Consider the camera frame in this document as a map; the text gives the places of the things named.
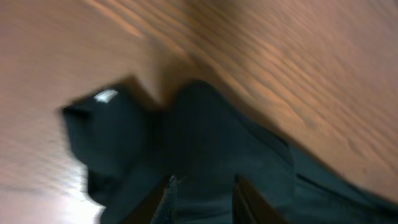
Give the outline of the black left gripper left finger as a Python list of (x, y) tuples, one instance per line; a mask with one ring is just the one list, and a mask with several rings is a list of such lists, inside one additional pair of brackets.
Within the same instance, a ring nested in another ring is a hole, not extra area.
[(176, 224), (177, 178), (166, 176), (121, 224)]

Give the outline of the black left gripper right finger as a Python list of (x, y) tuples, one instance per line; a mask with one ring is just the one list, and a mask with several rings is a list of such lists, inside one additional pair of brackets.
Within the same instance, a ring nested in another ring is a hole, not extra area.
[(233, 224), (289, 224), (241, 175), (235, 176), (232, 208)]

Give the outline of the black t-shirt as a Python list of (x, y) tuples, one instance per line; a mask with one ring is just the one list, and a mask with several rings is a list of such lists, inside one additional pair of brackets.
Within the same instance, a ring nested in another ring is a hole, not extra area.
[(159, 223), (247, 223), (233, 186), (247, 179), (290, 223), (396, 223), (397, 207), (344, 182), (315, 159), (194, 81), (166, 111), (113, 85), (62, 109), (70, 150), (86, 166), (101, 223), (121, 223), (163, 181)]

